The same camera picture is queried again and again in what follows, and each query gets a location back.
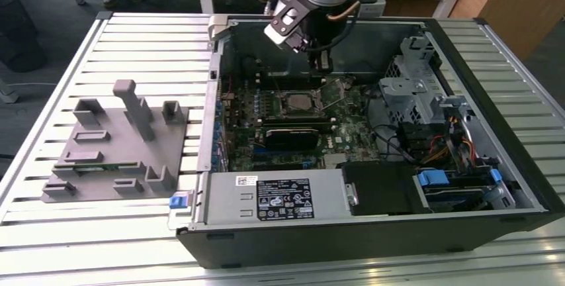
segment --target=power supply label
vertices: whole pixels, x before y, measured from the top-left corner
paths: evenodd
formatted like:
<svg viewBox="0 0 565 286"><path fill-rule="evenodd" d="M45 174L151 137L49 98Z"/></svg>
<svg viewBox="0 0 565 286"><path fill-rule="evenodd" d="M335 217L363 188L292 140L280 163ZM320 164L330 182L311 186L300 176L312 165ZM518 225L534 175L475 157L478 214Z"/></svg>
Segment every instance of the power supply label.
<svg viewBox="0 0 565 286"><path fill-rule="evenodd" d="M258 218L262 221L315 217L311 180L258 180Z"/></svg>

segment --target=gray mounting plate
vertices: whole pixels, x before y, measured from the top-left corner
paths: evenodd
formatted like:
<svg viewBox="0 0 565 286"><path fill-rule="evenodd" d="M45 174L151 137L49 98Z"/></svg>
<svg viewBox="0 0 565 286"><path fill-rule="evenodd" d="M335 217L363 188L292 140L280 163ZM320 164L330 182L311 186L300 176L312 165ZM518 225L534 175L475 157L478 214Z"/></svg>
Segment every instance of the gray mounting plate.
<svg viewBox="0 0 565 286"><path fill-rule="evenodd" d="M167 189L155 190L146 181L146 172L129 173L118 170L94 171L81 173L81 176L66 176L61 179L58 175L53 175L49 184L65 183L69 181L77 187L74 194L58 194L42 196L46 203L54 202L75 202L75 201L103 201L118 199L149 199L169 198L178 190L179 168L185 146L185 135L187 132L189 108L182 107L185 122L167 124L162 114L162 108L151 108L154 121L151 127L155 131L157 138L151 142L145 142L135 126L130 123L126 109L105 109L105 113L97 114L101 123L98 130L106 130L110 133L109 141L82 142L77 143L75 136L78 132L93 132L78 123L73 131L71 138L67 141L63 155L58 164L66 164L65 158L69 153L101 152L105 160L101 164L122 163L122 162L143 162L147 168L153 167L158 176L162 176L163 166L173 176L173 183ZM126 188L119 193L114 188L115 180L138 180L138 188L143 187L142 192Z"/></svg>

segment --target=blue latch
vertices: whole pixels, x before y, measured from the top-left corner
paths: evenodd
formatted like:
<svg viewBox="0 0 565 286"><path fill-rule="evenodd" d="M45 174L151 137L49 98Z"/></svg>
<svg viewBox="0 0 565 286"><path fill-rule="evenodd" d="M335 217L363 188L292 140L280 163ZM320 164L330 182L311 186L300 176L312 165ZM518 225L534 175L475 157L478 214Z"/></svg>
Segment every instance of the blue latch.
<svg viewBox="0 0 565 286"><path fill-rule="evenodd" d="M170 209L186 209L189 208L189 196L174 195L170 199Z"/></svg>
<svg viewBox="0 0 565 286"><path fill-rule="evenodd" d="M494 177L496 183L503 181L503 175L499 169L491 169L491 176Z"/></svg>
<svg viewBox="0 0 565 286"><path fill-rule="evenodd" d="M418 174L420 185L448 185L448 175L444 170L424 170Z"/></svg>

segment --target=metal rail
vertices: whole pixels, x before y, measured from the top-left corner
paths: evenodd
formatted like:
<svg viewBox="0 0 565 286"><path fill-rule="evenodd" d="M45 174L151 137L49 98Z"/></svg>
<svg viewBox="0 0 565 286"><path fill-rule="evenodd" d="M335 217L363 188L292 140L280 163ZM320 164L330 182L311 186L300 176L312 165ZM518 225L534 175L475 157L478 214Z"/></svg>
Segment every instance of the metal rail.
<svg viewBox="0 0 565 286"><path fill-rule="evenodd" d="M130 13L95 22L0 182L0 285L565 284L559 265L565 220L474 252L209 271L167 228L169 199L39 201L77 119L69 110L81 97L93 96L106 107L123 106L111 96L117 79L137 80L150 105L177 99L191 107L182 186L195 187L211 55L207 24L203 15ZM472 21L442 21L442 26L564 197L563 110L488 27ZM458 91L454 74L444 73Z"/></svg>

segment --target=white label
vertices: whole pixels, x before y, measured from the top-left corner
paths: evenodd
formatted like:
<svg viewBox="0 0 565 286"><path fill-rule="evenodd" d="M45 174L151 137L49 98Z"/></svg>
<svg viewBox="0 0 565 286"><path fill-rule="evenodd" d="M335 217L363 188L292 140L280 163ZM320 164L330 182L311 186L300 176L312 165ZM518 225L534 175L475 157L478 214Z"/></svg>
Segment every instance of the white label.
<svg viewBox="0 0 565 286"><path fill-rule="evenodd" d="M236 185L258 185L258 178L256 175L238 175Z"/></svg>

